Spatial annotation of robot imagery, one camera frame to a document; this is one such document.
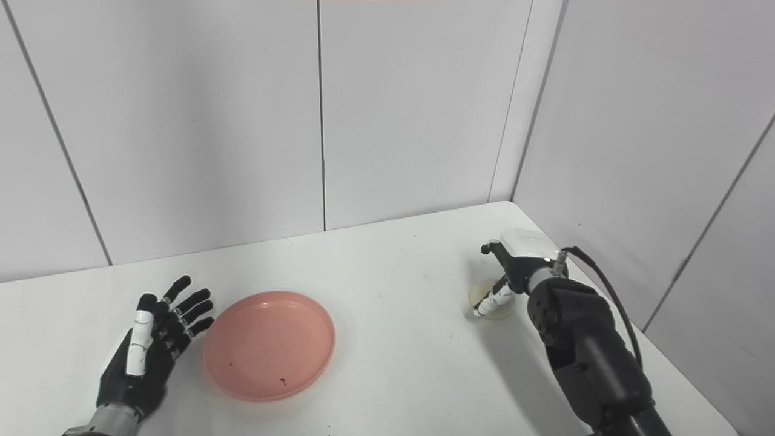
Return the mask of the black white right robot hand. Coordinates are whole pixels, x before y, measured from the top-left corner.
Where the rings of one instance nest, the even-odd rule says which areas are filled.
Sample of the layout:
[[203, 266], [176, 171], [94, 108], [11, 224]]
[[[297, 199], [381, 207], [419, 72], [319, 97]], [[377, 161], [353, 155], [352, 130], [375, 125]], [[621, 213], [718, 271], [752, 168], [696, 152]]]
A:
[[508, 317], [514, 311], [515, 296], [529, 295], [542, 280], [569, 276], [566, 255], [539, 231], [506, 231], [498, 239], [484, 243], [481, 253], [495, 256], [503, 273], [496, 280], [475, 285], [469, 292], [474, 317]]

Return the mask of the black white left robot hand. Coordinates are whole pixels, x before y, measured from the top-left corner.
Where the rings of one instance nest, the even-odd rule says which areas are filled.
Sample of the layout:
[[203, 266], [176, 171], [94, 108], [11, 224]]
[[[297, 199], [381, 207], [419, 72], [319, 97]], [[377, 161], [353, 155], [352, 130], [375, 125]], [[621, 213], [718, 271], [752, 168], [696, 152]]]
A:
[[215, 321], [209, 314], [215, 306], [209, 289], [179, 299], [191, 282], [184, 275], [161, 297], [141, 295], [132, 328], [100, 377], [97, 408], [126, 406], [143, 421], [161, 406], [177, 359]]

